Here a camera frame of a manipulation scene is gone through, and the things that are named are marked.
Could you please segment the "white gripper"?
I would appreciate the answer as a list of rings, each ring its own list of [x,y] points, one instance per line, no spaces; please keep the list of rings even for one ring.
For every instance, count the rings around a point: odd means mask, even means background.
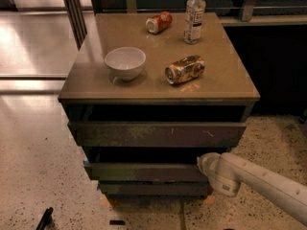
[[[202,174],[207,177],[215,177],[220,155],[209,152],[197,158],[197,166]]]

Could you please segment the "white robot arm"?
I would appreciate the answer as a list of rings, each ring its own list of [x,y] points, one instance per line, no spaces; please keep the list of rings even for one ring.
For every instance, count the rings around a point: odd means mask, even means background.
[[[214,191],[235,197],[242,183],[307,225],[307,187],[233,153],[210,152],[197,165]]]

